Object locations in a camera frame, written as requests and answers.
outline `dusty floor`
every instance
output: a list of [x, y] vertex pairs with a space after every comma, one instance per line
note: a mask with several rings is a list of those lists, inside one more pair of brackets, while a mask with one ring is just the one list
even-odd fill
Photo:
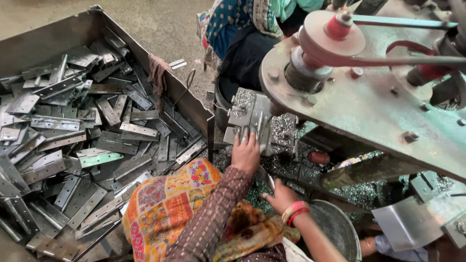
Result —
[[185, 83], [192, 68], [196, 75], [190, 91], [212, 110], [206, 98], [213, 91], [214, 70], [203, 71], [203, 53], [196, 35], [196, 14], [213, 0], [0, 0], [0, 40], [87, 10], [98, 4], [149, 53], [168, 63], [184, 58], [186, 66], [174, 70]]

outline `brown cloth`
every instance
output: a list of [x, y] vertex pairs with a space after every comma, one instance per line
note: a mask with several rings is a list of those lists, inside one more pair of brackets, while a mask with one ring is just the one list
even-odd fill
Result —
[[149, 66], [151, 71], [147, 82], [152, 83], [154, 86], [154, 94], [161, 97], [164, 90], [167, 90], [167, 83], [165, 81], [164, 73], [166, 70], [173, 72], [171, 67], [162, 58], [149, 54]]

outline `bangle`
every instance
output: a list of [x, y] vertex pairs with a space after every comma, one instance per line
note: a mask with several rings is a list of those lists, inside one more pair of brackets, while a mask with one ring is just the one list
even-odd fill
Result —
[[309, 208], [309, 204], [304, 202], [304, 201], [296, 201], [291, 206], [289, 206], [283, 214], [281, 215], [281, 221], [283, 222], [284, 225], [288, 224], [288, 220], [293, 215], [296, 213], [298, 210], [301, 210], [303, 208]]
[[290, 219], [288, 220], [288, 226], [289, 226], [289, 227], [291, 227], [291, 222], [293, 222], [293, 219], [294, 219], [297, 215], [299, 215], [299, 213], [301, 213], [301, 212], [303, 212], [303, 211], [308, 211], [308, 212], [309, 212], [309, 208], [303, 208], [303, 209], [301, 209], [301, 210], [296, 211], [296, 213], [294, 213], [294, 214], [290, 217]]

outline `red bangle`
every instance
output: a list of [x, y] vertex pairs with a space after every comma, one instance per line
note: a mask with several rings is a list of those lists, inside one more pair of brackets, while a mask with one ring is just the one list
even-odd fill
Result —
[[293, 219], [294, 219], [297, 215], [299, 215], [299, 213], [301, 213], [301, 212], [303, 212], [303, 211], [309, 211], [309, 208], [303, 208], [303, 209], [300, 209], [300, 210], [296, 211], [296, 213], [294, 213], [294, 214], [290, 217], [290, 219], [288, 220], [288, 226], [289, 226], [289, 227], [291, 227], [291, 222], [293, 222]]

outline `woman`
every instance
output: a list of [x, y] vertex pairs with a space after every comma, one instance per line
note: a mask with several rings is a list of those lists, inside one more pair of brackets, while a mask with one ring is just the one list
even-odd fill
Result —
[[[200, 160], [193, 161], [190, 168], [178, 175], [154, 177], [142, 183], [123, 216], [135, 261], [229, 261], [231, 258], [243, 262], [286, 261], [283, 245], [277, 244], [277, 239], [269, 239], [264, 245], [255, 242], [247, 250], [241, 249], [242, 241], [248, 242], [256, 236], [281, 238], [283, 230], [280, 234], [270, 233], [277, 226], [270, 221], [273, 218], [263, 222], [259, 234], [255, 234], [254, 226], [243, 229], [230, 236], [233, 241], [230, 249], [219, 248], [221, 243], [225, 244], [222, 238], [232, 225], [230, 213], [238, 208], [237, 203], [250, 188], [259, 154], [255, 131], [249, 134], [246, 127], [241, 142], [240, 132], [235, 135], [232, 164], [222, 178], [210, 163]], [[303, 209], [303, 201], [298, 201], [296, 194], [279, 179], [275, 180], [274, 194], [275, 197], [265, 196], [266, 200], [279, 214], [285, 213], [284, 224], [299, 230], [316, 261], [346, 261], [307, 214], [308, 209]]]

